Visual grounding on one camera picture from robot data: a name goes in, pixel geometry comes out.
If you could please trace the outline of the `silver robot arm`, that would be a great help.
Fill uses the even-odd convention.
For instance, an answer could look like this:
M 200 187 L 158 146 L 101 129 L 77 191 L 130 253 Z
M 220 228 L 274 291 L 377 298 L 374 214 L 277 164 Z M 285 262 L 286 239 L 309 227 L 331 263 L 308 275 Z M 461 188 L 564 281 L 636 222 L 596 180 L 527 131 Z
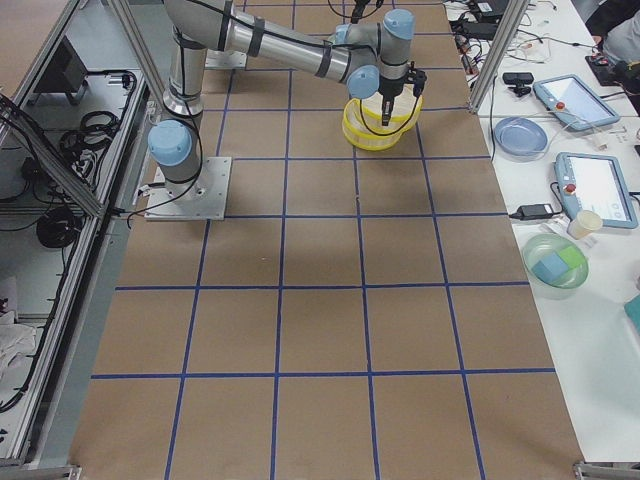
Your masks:
M 167 1 L 175 52 L 163 105 L 175 119 L 197 119 L 203 111 L 202 83 L 208 51 L 264 57 L 346 85 L 353 98 L 380 94 L 382 123 L 406 85 L 420 96 L 426 81 L 409 56 L 414 15 L 388 11 L 379 23 L 337 27 L 328 40 L 288 29 L 235 9 L 231 1 Z

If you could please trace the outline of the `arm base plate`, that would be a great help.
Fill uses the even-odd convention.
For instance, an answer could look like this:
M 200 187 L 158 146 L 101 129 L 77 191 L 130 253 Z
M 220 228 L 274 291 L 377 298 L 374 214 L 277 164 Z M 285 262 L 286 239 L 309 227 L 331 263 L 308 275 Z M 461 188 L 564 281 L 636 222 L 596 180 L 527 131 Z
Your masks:
M 167 183 L 157 167 L 154 181 L 162 186 L 150 191 L 144 217 L 149 221 L 223 220 L 231 169 L 231 157 L 207 157 L 191 186 Z

